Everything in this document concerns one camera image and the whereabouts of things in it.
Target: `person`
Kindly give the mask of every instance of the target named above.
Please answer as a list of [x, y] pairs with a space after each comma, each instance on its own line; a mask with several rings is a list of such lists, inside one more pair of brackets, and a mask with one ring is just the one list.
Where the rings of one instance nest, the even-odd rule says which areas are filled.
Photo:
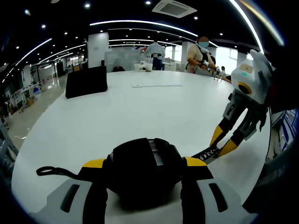
[[195, 74], [198, 68], [207, 70], [208, 67], [216, 70], [216, 66], [211, 59], [209, 51], [199, 45], [199, 36], [196, 39], [196, 44], [188, 49], [186, 72]]
[[232, 78], [231, 76], [227, 76], [226, 73], [225, 73], [225, 67], [224, 66], [221, 66], [221, 76], [222, 76], [222, 79], [224, 81], [227, 81], [229, 83], [232, 83]]
[[165, 50], [156, 40], [146, 48], [144, 55], [150, 55], [153, 58], [153, 70], [162, 70]]

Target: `led strip light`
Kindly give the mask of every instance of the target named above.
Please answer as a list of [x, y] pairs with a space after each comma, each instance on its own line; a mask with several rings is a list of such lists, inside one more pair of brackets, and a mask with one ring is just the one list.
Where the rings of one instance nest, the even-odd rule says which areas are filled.
[[[49, 42], [49, 41], [51, 41], [52, 40], [52, 38], [50, 38], [50, 39], [48, 39], [48, 40], [46, 40], [46, 41], [44, 41], [44, 42], [42, 42], [40, 45], [38, 45], [38, 46], [36, 46], [35, 48], [33, 48], [30, 52], [28, 52], [24, 57], [22, 57], [22, 59], [21, 60], [19, 60], [18, 61], [18, 63], [17, 64], [15, 64], [15, 66], [17, 66], [24, 58], [26, 58], [28, 55], [30, 55], [33, 51], [35, 51], [36, 49], [38, 49], [39, 47], [41, 47], [42, 45], [44, 45], [45, 43], [47, 43], [47, 42]], [[14, 67], [8, 72], [8, 74], [6, 75], [6, 77], [14, 70]]]
[[138, 23], [147, 23], [147, 24], [153, 24], [153, 25], [158, 25], [158, 26], [163, 26], [163, 27], [168, 27], [168, 28], [171, 28], [171, 29], [176, 29], [176, 30], [179, 30], [179, 31], [182, 31], [184, 33], [187, 33], [187, 34], [190, 34], [190, 35], [193, 35], [195, 37], [197, 37], [198, 35], [197, 34], [194, 34], [194, 33], [191, 33], [187, 30], [184, 30], [184, 29], [181, 29], [181, 28], [178, 28], [178, 27], [174, 27], [174, 26], [170, 26], [170, 25], [167, 25], [167, 24], [163, 24], [163, 23], [158, 23], [158, 22], [151, 22], [151, 21], [142, 21], [142, 20], [112, 20], [112, 21], [103, 21], [103, 22], [95, 22], [95, 23], [91, 23], [89, 24], [89, 26], [95, 26], [95, 25], [100, 25], [100, 24], [106, 24], [106, 23], [114, 23], [114, 22], [138, 22]]
[[58, 58], [55, 58], [55, 60], [57, 60], [57, 59], [59, 59], [59, 58], [62, 58], [62, 57], [65, 57], [65, 56], [68, 56], [68, 55], [72, 55], [73, 53], [69, 53], [69, 54], [67, 54], [67, 55], [63, 55], [63, 56], [61, 56], [61, 57], [58, 57]]
[[243, 17], [243, 19], [246, 21], [247, 25], [249, 26], [261, 52], [264, 54], [263, 51], [263, 47], [262, 47], [262, 43], [260, 41], [260, 39], [258, 38], [258, 35], [256, 33], [256, 30], [254, 29], [253, 25], [251, 24], [250, 20], [248, 19], [247, 15], [244, 13], [244, 11], [241, 9], [241, 7], [235, 2], [235, 0], [229, 0], [230, 3], [233, 4], [233, 6], [239, 11], [239, 13], [241, 14], [241, 16]]
[[[58, 52], [58, 53], [56, 53], [56, 54], [53, 54], [53, 55], [51, 55], [50, 57], [53, 57], [53, 56], [59, 55], [59, 54], [61, 54], [61, 53], [65, 52], [65, 51], [68, 51], [68, 50], [72, 50], [72, 49], [75, 49], [75, 48], [83, 47], [83, 46], [85, 46], [85, 45], [86, 45], [86, 44], [82, 44], [82, 45], [79, 45], [79, 46], [76, 46], [76, 47], [73, 47], [73, 48], [68, 48], [68, 49], [66, 49], [66, 50], [63, 50], [63, 51], [60, 51], [60, 52]], [[45, 60], [49, 59], [50, 57], [47, 57], [47, 58], [45, 58], [45, 59], [41, 60], [39, 63], [41, 63], [41, 62], [43, 62], [43, 61], [45, 61]]]
[[109, 45], [109, 47], [114, 46], [149, 46], [148, 44], [115, 44], [115, 45]]
[[109, 41], [151, 41], [151, 42], [154, 42], [153, 40], [143, 40], [143, 39], [119, 39], [119, 40], [109, 40]]
[[[153, 40], [143, 40], [143, 39], [118, 39], [118, 40], [109, 40], [109, 41], [151, 41], [151, 42], [154, 42]], [[158, 41], [158, 42], [179, 46], [178, 44], [175, 44], [175, 43], [169, 43], [169, 42], [163, 42], [163, 41]]]
[[168, 42], [163, 42], [163, 41], [158, 41], [159, 43], [166, 43], [166, 44], [172, 44], [172, 45], [175, 45], [175, 46], [179, 46], [178, 44], [175, 44], [175, 43], [168, 43]]

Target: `pillar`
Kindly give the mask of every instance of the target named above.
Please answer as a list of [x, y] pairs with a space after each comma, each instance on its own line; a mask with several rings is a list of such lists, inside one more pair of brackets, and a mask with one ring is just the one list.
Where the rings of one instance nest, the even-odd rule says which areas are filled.
[[27, 87], [32, 83], [32, 77], [30, 74], [30, 66], [26, 65], [23, 69], [22, 69], [22, 82], [23, 82], [23, 87]]
[[61, 61], [62, 61], [62, 66], [64, 68], [64, 71], [65, 71], [65, 68], [66, 68], [66, 58], [61, 58]]
[[105, 52], [109, 51], [108, 33], [92, 34], [88, 36], [88, 67], [98, 67], [105, 59]]

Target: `woman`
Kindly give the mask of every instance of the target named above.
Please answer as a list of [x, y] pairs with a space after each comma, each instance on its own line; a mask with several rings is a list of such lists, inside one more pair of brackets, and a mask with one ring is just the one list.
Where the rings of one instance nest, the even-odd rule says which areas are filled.
[[196, 70], [201, 68], [207, 70], [208, 67], [216, 70], [216, 66], [211, 59], [209, 51], [203, 47], [207, 47], [209, 40], [206, 37], [196, 39], [196, 44], [192, 45], [188, 49], [187, 54], [187, 67], [186, 70], [189, 73], [195, 74]]

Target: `white shirt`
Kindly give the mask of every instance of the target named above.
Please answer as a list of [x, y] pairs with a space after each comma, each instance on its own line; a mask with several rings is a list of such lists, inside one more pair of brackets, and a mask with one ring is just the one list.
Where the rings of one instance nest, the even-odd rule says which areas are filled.
[[162, 57], [165, 57], [165, 50], [163, 47], [158, 44], [157, 42], [154, 42], [146, 48], [144, 55], [151, 55], [151, 54], [161, 54]]

